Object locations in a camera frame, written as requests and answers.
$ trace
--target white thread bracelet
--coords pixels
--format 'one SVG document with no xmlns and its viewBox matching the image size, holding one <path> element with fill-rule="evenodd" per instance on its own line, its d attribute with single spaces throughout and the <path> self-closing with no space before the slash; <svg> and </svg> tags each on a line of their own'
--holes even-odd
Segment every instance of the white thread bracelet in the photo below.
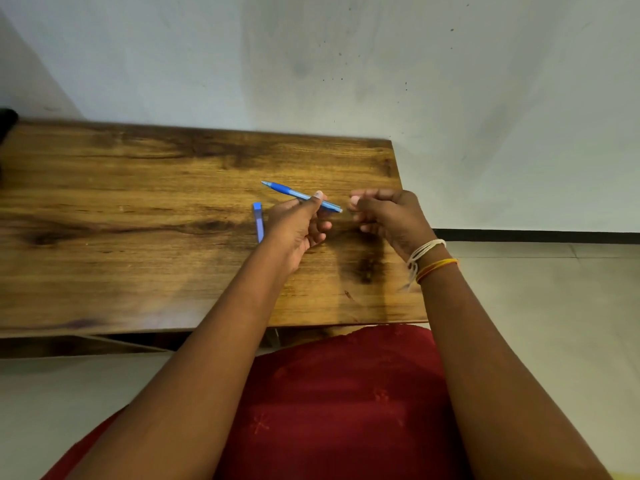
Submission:
<svg viewBox="0 0 640 480">
<path fill-rule="evenodd" d="M 411 286 L 411 283 L 418 275 L 418 259 L 427 254 L 430 250 L 434 249 L 438 244 L 442 244 L 444 247 L 447 247 L 447 243 L 444 239 L 434 239 L 433 241 L 423 244 L 411 253 L 411 256 L 409 256 L 409 259 L 406 262 L 406 265 L 409 268 L 409 282 L 406 284 L 407 290 L 409 290 L 409 286 Z"/>
</svg>

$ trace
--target forearm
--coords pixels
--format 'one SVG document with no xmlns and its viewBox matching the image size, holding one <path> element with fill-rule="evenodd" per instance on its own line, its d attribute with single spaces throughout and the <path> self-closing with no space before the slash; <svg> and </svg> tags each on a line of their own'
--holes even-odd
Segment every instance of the forearm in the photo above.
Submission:
<svg viewBox="0 0 640 480">
<path fill-rule="evenodd" d="M 206 478 L 227 441 L 244 382 L 286 281 L 261 244 L 176 354 L 70 478 Z"/>
<path fill-rule="evenodd" d="M 432 251 L 429 259 L 449 257 Z M 456 421 L 478 478 L 610 478 L 507 345 L 457 266 L 421 281 Z"/>
</svg>

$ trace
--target baseboard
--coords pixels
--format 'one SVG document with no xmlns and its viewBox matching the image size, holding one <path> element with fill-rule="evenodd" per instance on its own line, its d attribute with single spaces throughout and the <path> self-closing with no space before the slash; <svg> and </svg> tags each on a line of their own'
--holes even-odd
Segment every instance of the baseboard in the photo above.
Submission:
<svg viewBox="0 0 640 480">
<path fill-rule="evenodd" d="M 434 229 L 445 241 L 576 242 L 584 244 L 640 244 L 640 232 L 572 232 L 555 230 Z"/>
</svg>

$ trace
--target white wall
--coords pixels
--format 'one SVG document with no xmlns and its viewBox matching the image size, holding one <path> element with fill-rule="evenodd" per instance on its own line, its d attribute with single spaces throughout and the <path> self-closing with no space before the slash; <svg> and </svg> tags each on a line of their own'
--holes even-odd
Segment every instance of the white wall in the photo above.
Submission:
<svg viewBox="0 0 640 480">
<path fill-rule="evenodd" d="M 25 116 L 390 137 L 433 226 L 640 232 L 640 0 L 0 8 Z"/>
</svg>

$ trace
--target hand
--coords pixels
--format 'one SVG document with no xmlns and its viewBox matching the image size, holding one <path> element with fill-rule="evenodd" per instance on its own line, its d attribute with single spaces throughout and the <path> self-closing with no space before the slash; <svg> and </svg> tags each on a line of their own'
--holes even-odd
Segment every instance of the hand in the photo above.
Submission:
<svg viewBox="0 0 640 480">
<path fill-rule="evenodd" d="M 298 269 L 302 255 L 326 239 L 324 231 L 331 229 L 327 217 L 331 212 L 320 210 L 326 199 L 318 191 L 307 201 L 288 200 L 272 207 L 267 213 L 265 241 L 274 242 L 286 255 L 289 272 Z"/>
<path fill-rule="evenodd" d="M 407 261 L 421 245 L 437 239 L 412 192 L 391 189 L 361 189 L 351 192 L 349 209 L 360 230 L 384 237 Z"/>
</svg>

